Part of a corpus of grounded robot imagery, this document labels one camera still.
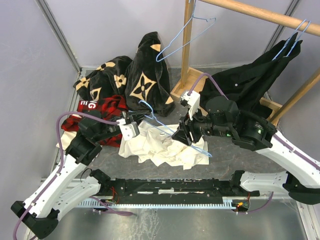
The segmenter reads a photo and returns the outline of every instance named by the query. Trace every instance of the wooden base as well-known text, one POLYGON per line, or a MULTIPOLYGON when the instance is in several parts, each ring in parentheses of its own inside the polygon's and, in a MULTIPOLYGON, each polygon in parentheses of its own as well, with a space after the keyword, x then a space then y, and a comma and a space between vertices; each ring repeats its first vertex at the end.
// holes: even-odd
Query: wooden base
MULTIPOLYGON (((170 95, 171 97, 173 98, 174 101, 176 102, 179 102, 179 99, 180 99, 180 96, 185 92, 185 91, 189 91, 190 88, 192 87, 192 85, 194 84, 194 82, 197 80, 197 78, 203 74, 202 71, 199 71, 199 70, 196 70, 192 67, 189 67, 188 68, 188 71, 187 71, 187 77, 185 79, 185 85, 183 88, 181 88, 181 79, 178 81, 178 83, 175 85, 175 87, 173 88, 173 90, 171 91, 170 95)), ((195 91, 197 93, 201 92, 202 89, 204 88, 204 85, 205 85, 205 81, 206 81, 206 76, 202 77, 199 81, 199 83, 196 85, 195 87, 195 91)), ((262 97, 260 99, 260 104, 263 105, 263 106, 267 106, 268 108, 272 109, 272 113, 271 115, 268 117, 267 120, 270 120, 275 114, 276 112, 282 107, 282 105, 274 102, 274 101, 271 101, 271 100, 268 100, 264 97, 262 97)), ((201 111, 202 111, 202 114, 203 115, 207 115, 208 113, 200 108, 201 111)), ((272 123, 273 125, 277 125, 278 124, 278 120, 273 122, 272 123)))

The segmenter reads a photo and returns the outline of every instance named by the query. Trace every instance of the black garment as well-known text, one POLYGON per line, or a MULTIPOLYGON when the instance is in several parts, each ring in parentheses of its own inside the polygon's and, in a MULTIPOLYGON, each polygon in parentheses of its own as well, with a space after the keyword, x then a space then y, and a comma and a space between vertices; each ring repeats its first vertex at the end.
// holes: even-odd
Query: black garment
POLYGON ((127 85, 126 70, 131 62, 128 56, 117 56, 78 80, 73 87, 86 101, 124 95, 127 85))
MULTIPOLYGON (((253 63, 231 68, 212 75, 223 93, 236 102, 240 110, 246 110, 260 117, 268 118, 271 109, 260 105, 260 99, 282 73, 288 63, 299 55, 302 40, 298 41, 288 57, 285 57, 293 46, 298 33, 288 42, 281 54, 272 60, 285 45, 280 41, 272 49, 261 55, 253 63)), ((209 78, 205 80, 200 92, 200 106, 206 109, 207 101, 220 96, 209 78)))
POLYGON ((149 110, 145 104, 139 103, 143 100, 148 102, 156 113, 167 116, 175 108, 175 104, 170 96, 167 65, 165 61, 156 62, 160 47, 161 42, 156 31, 144 35, 125 73, 128 79, 125 98, 126 104, 132 110, 149 110))

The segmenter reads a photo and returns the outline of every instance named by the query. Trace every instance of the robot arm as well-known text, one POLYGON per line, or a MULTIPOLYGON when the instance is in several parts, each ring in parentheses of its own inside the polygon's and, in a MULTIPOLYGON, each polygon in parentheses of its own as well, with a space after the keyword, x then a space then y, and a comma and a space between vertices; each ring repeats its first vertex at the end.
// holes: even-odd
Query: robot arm
POLYGON ((183 95, 181 104, 188 106, 188 113, 180 119, 174 140, 191 145, 202 135, 231 138, 235 145, 264 155, 286 169, 278 173, 244 172, 240 179, 244 190, 283 192, 301 203, 320 203, 319 161, 289 142, 264 118, 239 110, 234 101, 224 96, 210 99, 205 117, 196 111, 199 99, 197 92, 183 95))
MULTIPOLYGON (((101 117, 99 112, 89 113, 95 117, 101 117)), ((58 225, 59 221, 72 208, 76 207, 86 198, 104 193, 110 189, 111 179, 101 170, 93 170, 90 175, 76 187, 66 191, 69 183, 95 159, 102 150, 97 143, 99 140, 116 136, 122 133, 124 138, 134 138, 139 134, 138 125, 135 121, 143 118, 145 112, 122 113, 122 118, 117 121, 118 125, 101 124, 96 120, 84 117, 78 124, 79 131, 65 150, 64 165, 60 173, 58 165, 49 175, 45 182, 25 201, 16 201, 11 210, 20 218, 27 210, 22 221, 39 238, 47 237, 58 225)))

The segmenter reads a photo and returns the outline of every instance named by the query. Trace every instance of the gray floor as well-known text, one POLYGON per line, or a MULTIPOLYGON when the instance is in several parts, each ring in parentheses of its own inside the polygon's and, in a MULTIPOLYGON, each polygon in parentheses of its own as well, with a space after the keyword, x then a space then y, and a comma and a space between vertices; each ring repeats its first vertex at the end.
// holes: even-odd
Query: gray floor
MULTIPOLYGON (((214 74, 222 68, 200 68, 202 72, 214 74)), ((171 88, 180 79, 180 68, 169 69, 171 88)), ((179 118, 186 109, 176 104, 175 110, 168 117, 158 117, 164 124, 178 124, 179 118)), ((123 158, 118 155, 118 148, 104 146, 100 155, 90 164, 92 169, 101 169, 111 178, 141 178, 141 179, 207 179, 219 178, 227 180, 235 170, 245 170, 255 173, 274 173, 283 169, 267 157, 255 152, 240 149, 232 144, 230 139, 221 137, 204 137, 208 141, 208 150, 212 154, 209 165, 196 165, 190 170, 182 166, 172 167, 164 163, 156 167, 150 160, 138 163, 137 156, 123 158)))
MULTIPOLYGON (((251 200, 252 208, 264 200, 251 200)), ((46 240, 305 240, 295 201, 273 200, 260 212, 222 209, 121 209, 135 215, 74 208, 46 240)))

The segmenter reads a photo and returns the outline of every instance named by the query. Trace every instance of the red wire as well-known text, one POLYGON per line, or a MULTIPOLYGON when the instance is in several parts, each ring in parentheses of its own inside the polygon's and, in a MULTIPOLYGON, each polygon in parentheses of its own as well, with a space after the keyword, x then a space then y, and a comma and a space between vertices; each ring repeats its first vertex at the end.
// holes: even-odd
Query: red wire
POLYGON ((113 186, 112 186, 110 189, 112 190, 112 200, 115 199, 115 194, 116 194, 116 196, 117 196, 117 201, 116 201, 115 204, 118 204, 118 203, 119 203, 119 200, 120 200, 118 193, 116 192, 116 190, 115 190, 115 188, 114 188, 113 186))

